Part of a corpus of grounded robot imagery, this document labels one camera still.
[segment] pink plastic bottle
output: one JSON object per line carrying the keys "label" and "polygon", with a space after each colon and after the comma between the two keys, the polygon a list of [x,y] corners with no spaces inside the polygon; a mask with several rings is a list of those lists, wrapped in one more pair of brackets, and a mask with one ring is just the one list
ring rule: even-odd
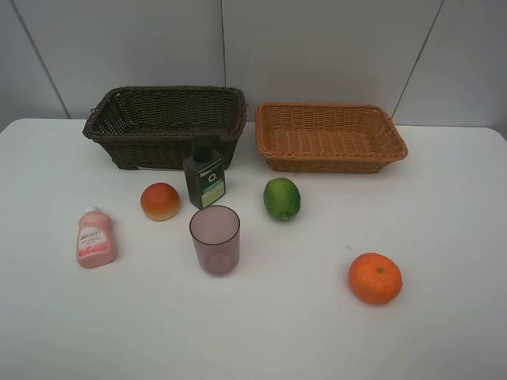
{"label": "pink plastic bottle", "polygon": [[116,257],[116,243],[112,238],[112,220],[98,207],[91,207],[79,219],[76,258],[84,268],[110,263]]}

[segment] wicker basket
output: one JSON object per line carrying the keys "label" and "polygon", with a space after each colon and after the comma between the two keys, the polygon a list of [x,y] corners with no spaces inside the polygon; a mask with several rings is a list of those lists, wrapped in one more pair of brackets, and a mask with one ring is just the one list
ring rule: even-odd
{"label": "wicker basket", "polygon": [[245,122],[239,89],[122,87],[105,95],[83,134],[101,144],[120,169],[183,169],[193,138],[211,135],[227,168]]}
{"label": "wicker basket", "polygon": [[284,172],[376,173],[408,154],[390,117],[374,105],[264,103],[256,140],[269,166]]}

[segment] bottle cap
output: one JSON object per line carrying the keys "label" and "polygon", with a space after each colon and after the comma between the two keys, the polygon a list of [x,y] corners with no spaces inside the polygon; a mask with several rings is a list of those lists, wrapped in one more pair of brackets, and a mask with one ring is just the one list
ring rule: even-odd
{"label": "bottle cap", "polygon": [[95,207],[95,206],[92,206],[92,207],[88,207],[86,210],[85,210],[85,214],[87,212],[102,212],[102,210],[98,207]]}
{"label": "bottle cap", "polygon": [[197,162],[208,162],[213,158],[213,138],[197,136],[192,141],[193,159]]}

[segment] cup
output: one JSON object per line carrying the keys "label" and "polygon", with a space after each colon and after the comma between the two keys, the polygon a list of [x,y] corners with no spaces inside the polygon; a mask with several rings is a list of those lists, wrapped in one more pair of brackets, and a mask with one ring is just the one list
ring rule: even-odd
{"label": "cup", "polygon": [[197,259],[205,272],[223,276],[239,262],[239,217],[229,207],[208,206],[190,220]]}

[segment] plastic cup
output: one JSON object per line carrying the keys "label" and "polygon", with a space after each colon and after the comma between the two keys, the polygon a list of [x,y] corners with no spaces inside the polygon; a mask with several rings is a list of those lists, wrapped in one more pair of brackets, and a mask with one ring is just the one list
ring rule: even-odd
{"label": "plastic cup", "polygon": [[239,217],[229,207],[209,206],[190,220],[197,259],[205,272],[223,276],[239,262]]}

